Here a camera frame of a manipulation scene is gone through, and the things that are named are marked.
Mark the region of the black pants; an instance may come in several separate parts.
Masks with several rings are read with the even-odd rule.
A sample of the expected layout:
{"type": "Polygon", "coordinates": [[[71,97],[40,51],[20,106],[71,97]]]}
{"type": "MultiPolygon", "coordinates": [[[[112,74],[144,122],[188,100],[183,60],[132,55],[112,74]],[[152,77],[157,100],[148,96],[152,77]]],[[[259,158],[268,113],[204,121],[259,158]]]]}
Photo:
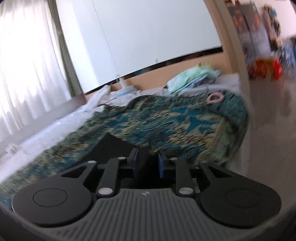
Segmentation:
{"type": "Polygon", "coordinates": [[[149,146],[137,146],[107,133],[94,149],[82,157],[77,164],[87,161],[105,164],[111,158],[128,157],[133,148],[139,150],[140,166],[148,165],[148,163],[154,165],[156,163],[157,155],[149,152],[149,146]]]}

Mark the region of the teal paisley bedspread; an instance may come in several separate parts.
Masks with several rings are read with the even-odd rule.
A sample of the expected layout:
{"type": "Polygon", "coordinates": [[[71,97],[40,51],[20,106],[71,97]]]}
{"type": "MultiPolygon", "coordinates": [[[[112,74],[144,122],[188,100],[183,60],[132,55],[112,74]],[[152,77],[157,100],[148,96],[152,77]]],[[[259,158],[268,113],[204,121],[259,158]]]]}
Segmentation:
{"type": "Polygon", "coordinates": [[[240,148],[248,127],[244,100],[230,91],[221,102],[208,104],[207,94],[196,96],[143,95],[126,106],[105,105],[75,132],[43,151],[1,184],[1,204],[21,188],[55,175],[86,159],[106,134],[128,143],[163,150],[191,164],[224,165],[240,148]]]}

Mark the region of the crumpled white cloth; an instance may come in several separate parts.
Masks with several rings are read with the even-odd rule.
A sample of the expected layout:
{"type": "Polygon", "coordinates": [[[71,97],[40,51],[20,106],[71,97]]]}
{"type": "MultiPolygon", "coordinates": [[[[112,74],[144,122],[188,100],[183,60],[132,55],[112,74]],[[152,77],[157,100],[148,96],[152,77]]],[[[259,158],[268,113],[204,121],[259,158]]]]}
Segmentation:
{"type": "Polygon", "coordinates": [[[90,112],[92,109],[98,107],[99,102],[101,99],[110,93],[110,86],[105,85],[102,89],[98,90],[93,94],[85,104],[85,111],[90,112]]]}

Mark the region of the white bed sheet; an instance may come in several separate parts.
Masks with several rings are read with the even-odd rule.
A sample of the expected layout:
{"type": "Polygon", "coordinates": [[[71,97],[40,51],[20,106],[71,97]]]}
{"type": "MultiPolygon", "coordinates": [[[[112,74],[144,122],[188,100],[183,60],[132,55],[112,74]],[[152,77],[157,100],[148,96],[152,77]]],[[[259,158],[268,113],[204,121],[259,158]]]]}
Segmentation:
{"type": "Polygon", "coordinates": [[[82,105],[63,117],[54,118],[50,123],[43,121],[35,125],[38,130],[35,134],[29,135],[22,142],[11,142],[5,146],[6,154],[1,156],[1,182],[27,166],[44,150],[63,140],[69,133],[78,130],[95,112],[102,112],[104,104],[126,106],[133,98],[133,94],[116,97],[111,93],[104,96],[98,107],[90,112],[86,112],[85,105],[82,105]]]}

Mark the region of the green curtain right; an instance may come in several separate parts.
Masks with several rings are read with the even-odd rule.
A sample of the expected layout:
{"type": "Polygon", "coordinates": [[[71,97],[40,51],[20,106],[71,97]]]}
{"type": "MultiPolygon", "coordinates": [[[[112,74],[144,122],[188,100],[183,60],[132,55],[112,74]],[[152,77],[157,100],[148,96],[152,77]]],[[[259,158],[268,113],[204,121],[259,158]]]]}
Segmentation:
{"type": "Polygon", "coordinates": [[[58,44],[61,52],[62,63],[66,74],[68,89],[71,96],[75,97],[81,95],[83,91],[79,83],[72,59],[70,57],[68,46],[65,41],[56,1],[48,0],[47,2],[58,35],[58,44]]]}

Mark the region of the folded green clothes stack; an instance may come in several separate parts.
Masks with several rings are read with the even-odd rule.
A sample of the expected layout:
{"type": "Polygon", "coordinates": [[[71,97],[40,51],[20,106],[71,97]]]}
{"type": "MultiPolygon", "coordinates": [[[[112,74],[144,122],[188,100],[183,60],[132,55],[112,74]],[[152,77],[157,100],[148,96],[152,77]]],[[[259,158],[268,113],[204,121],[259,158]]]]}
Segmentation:
{"type": "Polygon", "coordinates": [[[222,74],[209,64],[198,64],[189,68],[166,82],[170,94],[180,93],[186,88],[195,88],[204,84],[212,84],[222,74]]]}

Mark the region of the white sheer curtain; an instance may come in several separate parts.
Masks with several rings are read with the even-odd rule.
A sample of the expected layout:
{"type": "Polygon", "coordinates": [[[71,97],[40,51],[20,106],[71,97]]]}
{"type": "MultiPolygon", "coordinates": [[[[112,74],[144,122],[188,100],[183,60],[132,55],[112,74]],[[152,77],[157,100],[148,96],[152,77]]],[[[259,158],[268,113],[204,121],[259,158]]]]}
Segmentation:
{"type": "Polygon", "coordinates": [[[1,3],[1,141],[71,99],[47,1],[1,3]]]}

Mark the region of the orange red bag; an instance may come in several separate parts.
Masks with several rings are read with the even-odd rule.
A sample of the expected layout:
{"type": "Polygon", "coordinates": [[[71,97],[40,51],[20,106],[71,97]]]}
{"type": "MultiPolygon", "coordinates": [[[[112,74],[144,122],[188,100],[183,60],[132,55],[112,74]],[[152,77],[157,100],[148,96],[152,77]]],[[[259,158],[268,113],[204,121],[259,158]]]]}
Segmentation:
{"type": "Polygon", "coordinates": [[[273,78],[278,80],[283,76],[283,68],[277,58],[257,58],[248,68],[250,79],[273,78]]]}

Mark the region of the wooden bed frame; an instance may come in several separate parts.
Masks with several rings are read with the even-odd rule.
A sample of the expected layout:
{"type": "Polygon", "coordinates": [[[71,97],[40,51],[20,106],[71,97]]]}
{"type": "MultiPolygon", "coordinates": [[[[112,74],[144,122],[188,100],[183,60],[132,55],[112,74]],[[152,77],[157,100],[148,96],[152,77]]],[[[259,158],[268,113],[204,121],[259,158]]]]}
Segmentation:
{"type": "Polygon", "coordinates": [[[88,99],[151,93],[198,64],[221,70],[215,89],[245,98],[249,83],[224,1],[58,1],[66,43],[88,99]]]}

